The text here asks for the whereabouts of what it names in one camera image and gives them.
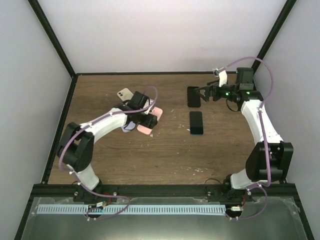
phone screen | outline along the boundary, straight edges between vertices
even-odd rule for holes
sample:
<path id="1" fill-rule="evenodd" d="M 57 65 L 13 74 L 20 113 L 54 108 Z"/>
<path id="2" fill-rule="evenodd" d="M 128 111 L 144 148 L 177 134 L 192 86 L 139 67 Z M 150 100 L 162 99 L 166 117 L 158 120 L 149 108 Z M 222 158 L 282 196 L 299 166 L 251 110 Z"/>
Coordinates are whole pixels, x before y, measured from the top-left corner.
<path id="1" fill-rule="evenodd" d="M 190 112 L 190 134 L 191 135 L 203 135 L 204 124 L 202 121 L 202 112 L 191 111 Z"/>
<path id="2" fill-rule="evenodd" d="M 201 100 L 200 96 L 196 94 L 195 89 L 198 86 L 188 86 L 186 89 L 187 95 L 187 104 L 189 108 L 200 108 L 201 107 Z"/>

purple cable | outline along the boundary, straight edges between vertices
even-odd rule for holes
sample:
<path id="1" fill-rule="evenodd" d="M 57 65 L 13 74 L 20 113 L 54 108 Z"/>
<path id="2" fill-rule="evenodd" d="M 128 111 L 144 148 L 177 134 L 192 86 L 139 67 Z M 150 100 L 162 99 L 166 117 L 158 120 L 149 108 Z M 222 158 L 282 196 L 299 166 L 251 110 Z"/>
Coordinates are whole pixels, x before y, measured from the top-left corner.
<path id="1" fill-rule="evenodd" d="M 154 91 L 155 91 L 155 97 L 154 97 L 154 100 L 153 100 L 153 102 L 152 102 L 151 104 L 149 104 L 149 105 L 146 106 L 145 108 L 142 108 L 142 109 L 139 109 L 139 110 L 116 111 L 116 112 L 113 112 L 112 115 L 140 113 L 140 112 L 144 112 L 144 111 L 148 110 L 150 107 L 154 106 L 154 105 L 156 104 L 157 99 L 158 99 L 158 90 L 157 90 L 157 88 L 156 88 L 155 86 L 149 86 L 149 87 L 147 87 L 147 88 L 145 89 L 144 93 L 145 93 L 148 89 L 150 89 L 150 88 L 154 89 Z M 69 148 L 70 145 L 74 142 L 74 140 L 75 140 L 81 133 L 83 133 L 86 129 L 88 129 L 88 128 L 90 128 L 91 126 L 97 124 L 98 122 L 100 122 L 100 121 L 108 118 L 110 115 L 111 115 L 111 114 L 110 114 L 109 112 L 107 112 L 106 114 L 104 114 L 104 115 L 98 117 L 97 119 L 91 121 L 90 123 L 88 123 L 88 125 L 86 125 L 86 126 L 84 126 L 83 128 L 81 128 L 79 131 L 77 131 L 77 132 L 70 138 L 70 140 L 66 143 L 66 145 L 65 145 L 65 147 L 64 147 L 64 149 L 63 149 L 63 151 L 62 151 L 62 153 L 61 153 L 59 162 L 58 162 L 58 165 L 59 165 L 60 170 L 70 172 L 70 169 L 63 167 L 62 163 L 63 163 L 63 159 L 64 159 L 64 157 L 65 157 L 65 154 L 66 154 L 68 148 Z M 113 215 L 110 215 L 110 216 L 107 216 L 107 217 L 103 217 L 103 218 L 101 218 L 101 220 L 102 220 L 102 219 L 112 218 L 112 217 L 114 217 L 114 216 L 119 215 L 120 213 L 122 213 L 123 211 L 125 211 L 125 210 L 129 207 L 129 205 L 130 205 L 130 198 L 127 197 L 127 196 L 120 196 L 120 195 L 118 195 L 118 196 L 114 196 L 114 195 L 103 195 L 103 194 L 99 194 L 99 193 L 96 193 L 96 192 L 90 190 L 90 189 L 87 188 L 84 184 L 81 184 L 81 186 L 82 186 L 85 190 L 87 190 L 89 193 L 91 193 L 91 194 L 93 194 L 93 195 L 96 195 L 96 196 L 98 196 L 98 197 L 102 197 L 102 198 L 123 198 L 123 199 L 128 199 L 128 200 L 129 200 L 128 204 L 127 204 L 123 209 L 121 209 L 120 211 L 116 212 L 116 213 L 113 214 Z"/>
<path id="2" fill-rule="evenodd" d="M 237 220 L 249 220 L 249 219 L 253 219 L 259 215 L 261 215 L 263 213 L 263 211 L 266 209 L 267 205 L 268 205 L 268 194 L 266 192 L 266 190 L 264 190 L 263 187 L 260 187 L 260 186 L 253 186 L 251 187 L 249 190 L 252 190 L 252 189 L 261 189 L 264 193 L 264 196 L 265 196 L 265 203 L 263 205 L 263 208 L 257 212 L 256 214 L 252 215 L 252 216 L 246 216 L 246 217 L 239 217 Z M 236 219 L 235 217 L 230 217 L 228 214 L 225 214 L 226 217 L 228 217 L 229 219 Z"/>
<path id="3" fill-rule="evenodd" d="M 271 78 L 271 87 L 270 87 L 270 91 L 268 93 L 268 95 L 265 97 L 265 99 L 261 102 L 260 104 L 260 109 L 258 111 L 259 114 L 259 119 L 260 119 L 260 124 L 261 124 L 261 130 L 262 130 L 262 135 L 263 135 L 263 143 L 264 143 L 264 149 L 265 149 L 265 162 L 266 162 L 266 172 L 267 172 L 267 183 L 263 183 L 264 186 L 269 187 L 271 184 L 271 170 L 270 170 L 270 159 L 269 159 L 269 147 L 268 147 L 268 141 L 267 141 L 267 135 L 266 135 L 266 130 L 265 130 L 265 125 L 264 125 L 264 121 L 262 119 L 262 109 L 263 106 L 265 105 L 267 99 L 270 97 L 271 93 L 274 90 L 274 75 L 270 69 L 270 67 L 268 66 L 267 63 L 265 63 L 263 60 L 261 60 L 260 58 L 254 57 L 254 56 L 246 56 L 243 58 L 240 58 L 232 63 L 230 63 L 227 66 L 224 66 L 222 68 L 220 68 L 218 71 L 219 73 L 226 70 L 227 68 L 231 67 L 232 65 L 239 63 L 243 60 L 248 60 L 248 59 L 253 59 L 253 60 L 257 60 L 259 62 L 261 62 L 263 65 L 265 65 L 265 67 L 268 69 L 269 74 L 270 74 L 270 78 Z"/>

